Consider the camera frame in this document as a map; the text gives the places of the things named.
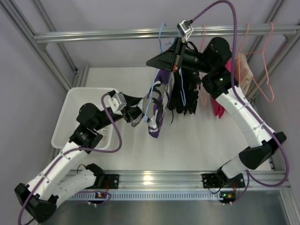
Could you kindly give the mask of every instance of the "white basket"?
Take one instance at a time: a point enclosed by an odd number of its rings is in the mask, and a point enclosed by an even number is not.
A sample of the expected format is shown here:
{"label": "white basket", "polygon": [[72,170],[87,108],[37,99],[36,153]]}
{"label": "white basket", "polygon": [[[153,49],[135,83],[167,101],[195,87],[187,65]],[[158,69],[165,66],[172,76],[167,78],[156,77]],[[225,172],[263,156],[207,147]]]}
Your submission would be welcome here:
{"label": "white basket", "polygon": [[[103,110],[101,104],[101,97],[109,92],[116,89],[113,88],[72,88],[66,96],[64,105],[60,112],[60,117],[57,121],[51,144],[53,147],[57,149],[62,149],[70,136],[74,133],[75,129],[78,127],[79,122],[76,121],[76,118],[79,113],[79,109],[85,103],[93,103],[100,110]],[[108,106],[108,99],[105,98],[105,105]],[[122,130],[124,126],[123,121],[119,121],[117,123],[119,130]],[[103,138],[99,142],[99,144],[95,147],[95,149],[101,150],[113,150],[115,144],[114,142],[117,139],[116,132],[113,129],[112,125],[109,125],[98,131],[103,135]]]}

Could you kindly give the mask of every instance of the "red cloth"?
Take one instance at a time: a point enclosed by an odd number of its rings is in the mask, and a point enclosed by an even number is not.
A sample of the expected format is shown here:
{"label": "red cloth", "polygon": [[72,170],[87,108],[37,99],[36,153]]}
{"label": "red cloth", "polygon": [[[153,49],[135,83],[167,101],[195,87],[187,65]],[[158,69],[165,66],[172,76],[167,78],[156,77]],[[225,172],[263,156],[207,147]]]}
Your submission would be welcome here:
{"label": "red cloth", "polygon": [[[231,72],[231,60],[229,60],[226,63],[225,67],[229,72]],[[225,112],[225,108],[221,106],[216,100],[214,100],[212,96],[210,98],[211,98],[212,110],[214,112],[214,115],[219,116],[220,119]]]}

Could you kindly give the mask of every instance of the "cable connector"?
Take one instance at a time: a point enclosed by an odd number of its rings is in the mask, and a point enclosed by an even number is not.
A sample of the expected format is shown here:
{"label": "cable connector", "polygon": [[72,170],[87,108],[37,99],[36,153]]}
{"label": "cable connector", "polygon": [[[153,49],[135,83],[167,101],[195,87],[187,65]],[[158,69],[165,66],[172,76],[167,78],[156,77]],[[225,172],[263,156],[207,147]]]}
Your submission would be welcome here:
{"label": "cable connector", "polygon": [[177,24],[177,28],[183,36],[182,39],[185,39],[186,41],[189,39],[189,37],[192,35],[194,31],[194,28],[191,26],[192,23],[193,23],[192,20],[189,21],[184,20]]}

